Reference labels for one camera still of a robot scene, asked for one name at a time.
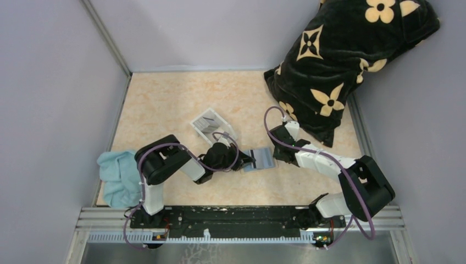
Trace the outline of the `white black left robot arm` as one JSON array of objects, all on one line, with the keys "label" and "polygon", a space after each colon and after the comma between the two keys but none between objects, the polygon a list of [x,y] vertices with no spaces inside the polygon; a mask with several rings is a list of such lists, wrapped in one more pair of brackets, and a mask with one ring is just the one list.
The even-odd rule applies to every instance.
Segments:
[{"label": "white black left robot arm", "polygon": [[178,171],[200,185],[211,180],[215,172],[239,171],[254,163],[254,157],[243,153],[237,142],[226,132],[213,132],[214,144],[207,153],[194,155],[177,137],[170,134],[135,154],[142,182],[143,220],[150,227],[163,224],[164,182]]}]

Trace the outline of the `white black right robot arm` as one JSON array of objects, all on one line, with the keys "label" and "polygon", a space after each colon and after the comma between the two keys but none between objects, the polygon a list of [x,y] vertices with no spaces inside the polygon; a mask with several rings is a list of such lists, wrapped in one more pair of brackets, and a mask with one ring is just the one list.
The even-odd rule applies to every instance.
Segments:
[{"label": "white black right robot arm", "polygon": [[298,129],[296,122],[288,122],[268,132],[274,144],[273,157],[323,174],[338,182],[342,190],[322,194],[309,204],[313,225],[323,227],[331,217],[344,215],[367,222],[395,198],[394,189],[372,157],[333,155],[307,140],[297,139]]}]

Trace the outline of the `white plastic card box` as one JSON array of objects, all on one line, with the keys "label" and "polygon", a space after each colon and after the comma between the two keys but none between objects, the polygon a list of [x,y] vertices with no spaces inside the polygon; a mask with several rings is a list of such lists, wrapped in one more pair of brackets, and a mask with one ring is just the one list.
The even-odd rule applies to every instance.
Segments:
[{"label": "white plastic card box", "polygon": [[190,125],[209,146],[213,146],[216,142],[224,144],[232,143],[229,137],[235,141],[238,140],[238,136],[233,127],[210,107],[191,120]]}]

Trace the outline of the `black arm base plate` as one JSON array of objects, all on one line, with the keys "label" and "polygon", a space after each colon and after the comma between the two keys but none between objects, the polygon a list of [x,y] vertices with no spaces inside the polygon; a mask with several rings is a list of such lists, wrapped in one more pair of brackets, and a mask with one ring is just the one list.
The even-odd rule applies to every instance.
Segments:
[{"label": "black arm base plate", "polygon": [[150,216],[138,209],[130,218],[131,228],[174,229],[182,225],[195,224],[278,224],[285,228],[343,228],[344,216],[322,218],[308,206],[165,206]]}]

